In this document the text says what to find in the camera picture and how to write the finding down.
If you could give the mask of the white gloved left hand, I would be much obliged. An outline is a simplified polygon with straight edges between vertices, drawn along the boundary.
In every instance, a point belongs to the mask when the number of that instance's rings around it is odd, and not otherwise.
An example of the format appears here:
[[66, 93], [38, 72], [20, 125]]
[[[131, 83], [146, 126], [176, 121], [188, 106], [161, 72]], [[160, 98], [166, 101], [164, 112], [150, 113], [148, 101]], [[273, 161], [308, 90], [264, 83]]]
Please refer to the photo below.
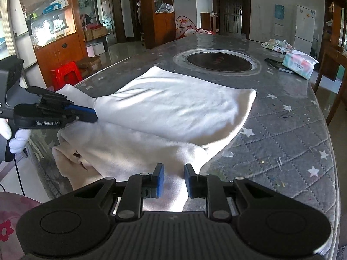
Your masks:
[[0, 133], [4, 139], [9, 140], [9, 151], [12, 154], [19, 154], [23, 152], [28, 143], [32, 130], [20, 128], [16, 131], [14, 138], [11, 138], [12, 130], [8, 124], [8, 120], [1, 118]]

